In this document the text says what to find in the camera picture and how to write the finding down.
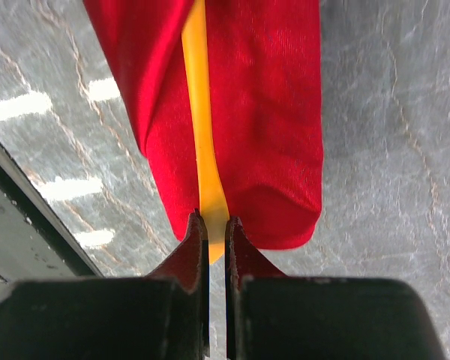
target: yellow utensil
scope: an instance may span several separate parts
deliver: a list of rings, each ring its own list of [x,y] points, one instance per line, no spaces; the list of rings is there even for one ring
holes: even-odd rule
[[[205,0],[193,3],[181,32],[181,42],[195,139],[200,214],[208,232],[209,262],[212,264],[224,254],[225,227],[230,216],[213,146]]]

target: folded red cloth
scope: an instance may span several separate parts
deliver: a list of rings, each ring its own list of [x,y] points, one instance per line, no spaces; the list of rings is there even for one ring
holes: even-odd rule
[[[193,0],[85,0],[178,239],[198,208],[181,31]],[[322,206],[318,0],[207,0],[211,115],[231,215],[252,243],[311,237]]]

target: red fabric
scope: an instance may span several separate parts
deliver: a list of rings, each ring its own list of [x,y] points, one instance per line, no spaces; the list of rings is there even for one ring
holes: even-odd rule
[[[192,0],[85,0],[173,231],[199,205],[180,33]],[[211,112],[231,215],[262,249],[311,237],[320,215],[318,0],[206,0]]]

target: yellow handle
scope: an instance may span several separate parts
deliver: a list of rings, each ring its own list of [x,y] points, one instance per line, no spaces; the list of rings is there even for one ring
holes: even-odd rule
[[[212,264],[224,254],[225,227],[230,216],[213,146],[205,0],[193,3],[181,33],[181,42],[195,139],[200,214],[207,227],[209,262]]]

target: gray table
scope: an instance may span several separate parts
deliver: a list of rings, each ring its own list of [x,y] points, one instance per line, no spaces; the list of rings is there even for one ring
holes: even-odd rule
[[[450,358],[450,1],[321,2],[325,206],[307,246],[266,255],[290,274],[409,282]],[[0,101],[18,97],[0,140],[101,271],[141,275],[176,240],[113,82],[91,84],[110,76],[80,1],[0,0]]]

